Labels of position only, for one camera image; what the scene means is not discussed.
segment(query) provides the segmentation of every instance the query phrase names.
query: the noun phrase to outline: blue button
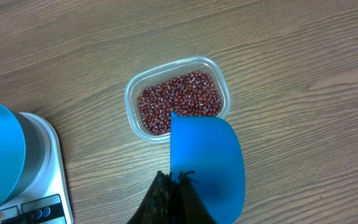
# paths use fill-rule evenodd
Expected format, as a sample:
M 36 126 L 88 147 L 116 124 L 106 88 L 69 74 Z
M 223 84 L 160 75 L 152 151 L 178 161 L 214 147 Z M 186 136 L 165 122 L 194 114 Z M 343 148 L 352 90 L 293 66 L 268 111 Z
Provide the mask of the blue button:
M 34 218 L 37 220 L 37 219 L 41 218 L 41 216 L 42 216 L 42 211 L 38 209 L 35 212 Z
M 50 214 L 50 208 L 46 207 L 44 208 L 44 217 L 47 217 Z

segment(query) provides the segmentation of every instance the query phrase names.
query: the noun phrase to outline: wood grain surface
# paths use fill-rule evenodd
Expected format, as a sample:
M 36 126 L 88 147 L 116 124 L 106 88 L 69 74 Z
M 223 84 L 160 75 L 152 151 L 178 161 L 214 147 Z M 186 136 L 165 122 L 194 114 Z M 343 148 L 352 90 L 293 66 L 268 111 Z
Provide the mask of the wood grain surface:
M 358 223 L 358 0 L 3 2 L 0 103 L 57 130 L 75 223 L 125 223 L 169 171 L 169 143 L 134 134 L 124 89 L 191 55 L 231 91 L 237 223 Z

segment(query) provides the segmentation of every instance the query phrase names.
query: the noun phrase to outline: kitchen scale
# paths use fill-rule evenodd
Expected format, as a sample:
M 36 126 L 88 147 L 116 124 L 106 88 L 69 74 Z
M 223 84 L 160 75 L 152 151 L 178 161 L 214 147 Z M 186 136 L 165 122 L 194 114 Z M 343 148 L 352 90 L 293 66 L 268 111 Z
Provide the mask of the kitchen scale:
M 52 125 L 40 116 L 21 114 L 35 126 L 45 157 L 33 182 L 16 198 L 0 206 L 4 214 L 2 223 L 72 224 L 73 214 L 58 136 Z

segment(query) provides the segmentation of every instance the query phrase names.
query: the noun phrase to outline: round button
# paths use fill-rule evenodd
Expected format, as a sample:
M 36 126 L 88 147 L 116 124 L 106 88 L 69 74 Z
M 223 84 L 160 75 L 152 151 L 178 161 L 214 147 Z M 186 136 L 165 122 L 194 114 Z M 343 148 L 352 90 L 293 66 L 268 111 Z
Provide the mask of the round button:
M 37 220 L 37 219 L 41 218 L 41 216 L 42 216 L 42 211 L 38 209 L 38 210 L 35 212 L 34 219 Z
M 47 217 L 50 214 L 50 208 L 46 207 L 44 208 L 44 217 Z

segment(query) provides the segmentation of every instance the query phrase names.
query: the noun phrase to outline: dark red bean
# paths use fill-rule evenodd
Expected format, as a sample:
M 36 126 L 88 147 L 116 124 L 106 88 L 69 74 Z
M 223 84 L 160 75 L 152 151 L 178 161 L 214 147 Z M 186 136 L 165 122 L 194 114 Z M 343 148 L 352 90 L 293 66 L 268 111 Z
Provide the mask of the dark red bean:
M 170 132 L 171 111 L 180 116 L 216 116 L 222 109 L 211 76 L 200 71 L 147 87 L 137 101 L 144 128 L 155 135 Z

